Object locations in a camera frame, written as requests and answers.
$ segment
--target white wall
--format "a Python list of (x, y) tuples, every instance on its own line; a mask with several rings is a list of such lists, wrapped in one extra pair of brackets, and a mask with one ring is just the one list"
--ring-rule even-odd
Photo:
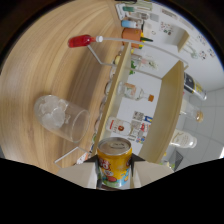
[[(198, 30), (196, 27), (192, 26), (193, 24), (189, 24), (186, 19), (184, 19), (181, 15), (178, 13), (172, 11), (171, 9), (168, 9), (166, 7), (163, 7), (161, 5), (153, 4), (152, 11), (149, 11), (148, 13), (154, 13), (159, 16), (159, 21), (153, 21), (150, 18), (146, 20), (146, 23), (148, 24), (148, 28), (143, 33), (146, 33), (146, 37), (153, 39), (153, 42), (148, 42), (149, 44), (160, 47), (166, 51), (169, 51), (172, 54), (175, 54), (176, 56), (182, 58), (183, 60), (187, 61), (189, 64), (189, 67), (185, 70), (189, 75), (191, 75), (193, 78), (198, 80), (198, 82), (205, 88), (207, 91), (213, 91), (217, 90), (219, 88), (224, 87), (224, 72), (222, 65), (217, 58), (217, 56), (210, 56), (208, 53), (209, 49), (212, 49), (212, 46), (209, 44), (207, 40), (205, 40), (204, 44), (198, 39), (199, 35), (202, 35), (200, 33), (200, 30)], [(166, 9), (176, 15), (176, 18), (172, 18), (164, 13), (161, 12), (161, 9)], [(161, 22), (170, 24), (173, 27), (173, 32), (169, 36), (160, 29)], [(190, 56), (189, 53), (182, 50), (181, 52), (178, 52), (177, 44), (182, 37), (183, 31), (186, 30), (190, 35), (190, 42), (192, 44), (192, 47), (197, 51), (199, 54), (201, 51), (204, 51), (207, 55), (206, 59), (202, 59), (198, 57), (197, 59), (194, 59)], [(154, 72), (153, 74), (158, 75), (159, 77), (163, 77), (167, 69), (171, 68), (175, 64), (175, 59), (172, 56), (163, 53), (162, 51), (156, 51), (153, 48), (144, 46), (142, 50), (146, 50), (146, 54), (153, 56), (156, 61), (158, 61), (160, 66), (160, 71)]]
[(177, 151), (184, 156), (178, 170), (190, 165), (219, 159), (224, 147), (224, 88), (208, 92), (206, 101), (191, 96), (189, 102), (198, 106), (204, 114), (202, 123), (186, 119), (183, 130), (197, 138), (193, 149)]

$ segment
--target clear glass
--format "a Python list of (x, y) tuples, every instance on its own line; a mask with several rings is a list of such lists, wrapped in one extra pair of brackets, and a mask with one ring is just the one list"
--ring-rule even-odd
[(117, 119), (116, 117), (109, 117), (106, 123), (106, 130), (119, 135), (128, 136), (132, 133), (133, 127), (127, 121)]
[(46, 95), (38, 98), (34, 113), (43, 127), (71, 142), (79, 142), (86, 134), (90, 114), (78, 105)]
[(184, 98), (182, 100), (180, 114), (186, 116), (187, 118), (193, 119), (199, 123), (203, 121), (202, 111), (200, 111), (198, 107), (186, 101)]
[(146, 98), (149, 101), (152, 101), (154, 96), (144, 93), (143, 89), (139, 86), (135, 86), (130, 83), (119, 82), (117, 86), (117, 95), (132, 99), (132, 100), (140, 100), (142, 98)]

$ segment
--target soda can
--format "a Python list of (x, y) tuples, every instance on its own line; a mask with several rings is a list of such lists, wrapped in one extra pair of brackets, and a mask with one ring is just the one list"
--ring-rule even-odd
[(129, 177), (131, 142), (118, 137), (103, 139), (98, 143), (97, 155), (102, 182), (112, 188), (123, 186)]

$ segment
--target wall decoration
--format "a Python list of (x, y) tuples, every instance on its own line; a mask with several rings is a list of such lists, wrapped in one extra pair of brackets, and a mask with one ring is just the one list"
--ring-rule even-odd
[(144, 116), (143, 113), (135, 111), (134, 115), (133, 115), (133, 119), (138, 120), (138, 121), (142, 121), (143, 120), (143, 116)]
[(214, 52), (211, 48), (208, 49), (208, 53), (209, 53), (209, 55), (210, 55), (212, 58), (215, 57), (215, 52)]
[(145, 141), (145, 136), (142, 136), (141, 138), (137, 138), (137, 139), (136, 139), (136, 142), (137, 142), (137, 143), (140, 143), (140, 144), (143, 144), (144, 141)]
[(161, 12), (163, 14), (167, 15), (167, 16), (170, 16), (170, 17), (174, 18), (174, 19), (177, 19), (178, 18), (177, 15), (175, 15), (174, 13), (172, 13), (170, 11), (167, 11), (167, 10), (165, 10), (163, 8), (161, 8)]
[(140, 129), (140, 127), (141, 127), (141, 122), (140, 121), (135, 121), (135, 120), (132, 120), (131, 121), (131, 124), (132, 124), (132, 126), (135, 128), (135, 129)]
[(202, 59), (202, 60), (205, 60), (207, 58), (207, 54), (204, 52), (204, 51), (200, 51), (199, 52), (199, 57)]
[(205, 39), (200, 33), (198, 34), (197, 39), (198, 39), (204, 46), (207, 45), (207, 41), (206, 41), (206, 39)]
[(155, 22), (159, 22), (159, 16), (154, 13), (150, 13), (149, 18)]
[(171, 26), (170, 24), (161, 22), (160, 23), (160, 27), (159, 27), (160, 31), (163, 31), (164, 33), (166, 33), (167, 35), (171, 35), (173, 32), (173, 26)]

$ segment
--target clear plastic cup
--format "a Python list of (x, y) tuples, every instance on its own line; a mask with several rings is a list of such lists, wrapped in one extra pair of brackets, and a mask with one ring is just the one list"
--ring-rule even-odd
[(89, 127), (88, 110), (57, 96), (46, 95), (38, 98), (34, 113), (43, 127), (74, 143), (84, 137)]

